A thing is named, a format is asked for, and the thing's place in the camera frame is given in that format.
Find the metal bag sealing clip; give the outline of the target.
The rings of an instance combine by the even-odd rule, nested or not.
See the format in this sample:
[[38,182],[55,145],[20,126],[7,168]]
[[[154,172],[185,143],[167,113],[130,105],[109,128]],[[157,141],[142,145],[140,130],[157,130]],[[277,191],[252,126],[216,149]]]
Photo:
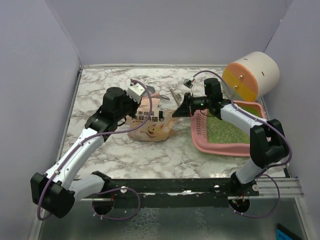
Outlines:
[[172,88],[170,88],[169,91],[170,91],[176,105],[179,107],[183,101],[182,96],[179,93],[175,93],[175,91]]

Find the grey metal litter scoop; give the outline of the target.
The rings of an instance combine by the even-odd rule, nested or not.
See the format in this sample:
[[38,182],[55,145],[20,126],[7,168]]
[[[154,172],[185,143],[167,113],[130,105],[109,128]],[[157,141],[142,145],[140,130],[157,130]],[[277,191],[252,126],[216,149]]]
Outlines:
[[152,87],[150,85],[147,85],[146,88],[147,88],[147,91],[149,92],[149,94],[151,95],[152,98],[163,99],[163,100],[167,100],[167,101],[170,100],[169,97],[167,97],[165,95],[161,95],[159,92],[156,92],[154,87]]

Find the cat litter bag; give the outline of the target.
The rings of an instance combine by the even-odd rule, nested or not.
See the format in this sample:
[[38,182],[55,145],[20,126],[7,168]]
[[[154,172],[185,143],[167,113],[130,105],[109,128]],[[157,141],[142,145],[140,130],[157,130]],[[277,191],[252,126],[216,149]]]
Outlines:
[[178,131],[175,129],[175,125],[178,118],[172,117],[175,112],[172,109],[172,103],[172,100],[152,98],[152,107],[150,107],[149,98],[143,97],[136,115],[129,117],[127,123],[132,129],[145,120],[147,122],[140,128],[128,132],[128,137],[136,141],[163,142],[176,135]]

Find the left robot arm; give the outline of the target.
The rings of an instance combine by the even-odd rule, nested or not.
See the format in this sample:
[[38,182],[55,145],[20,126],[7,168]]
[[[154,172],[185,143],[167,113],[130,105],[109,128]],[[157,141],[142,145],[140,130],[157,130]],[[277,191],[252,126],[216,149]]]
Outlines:
[[111,188],[111,178],[95,171],[89,177],[75,180],[75,176],[89,157],[102,146],[111,135],[119,134],[119,121],[133,117],[141,104],[143,95],[148,91],[142,83],[131,84],[128,89],[110,87],[103,96],[102,104],[84,125],[76,142],[45,173],[35,173],[31,180],[31,196],[37,205],[37,218],[48,216],[59,219],[65,217],[74,203],[90,195],[101,198],[109,193],[128,191],[129,188]]

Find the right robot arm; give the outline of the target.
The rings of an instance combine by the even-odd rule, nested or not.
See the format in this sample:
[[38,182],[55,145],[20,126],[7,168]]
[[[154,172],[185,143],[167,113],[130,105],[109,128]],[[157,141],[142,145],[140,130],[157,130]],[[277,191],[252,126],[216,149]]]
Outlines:
[[268,167],[290,154],[289,144],[279,120],[258,117],[243,110],[233,101],[223,98],[218,79],[205,79],[204,93],[205,95],[200,97],[185,93],[182,103],[172,117],[192,117],[196,111],[208,110],[212,116],[249,135],[249,160],[230,177],[230,192],[240,196]]

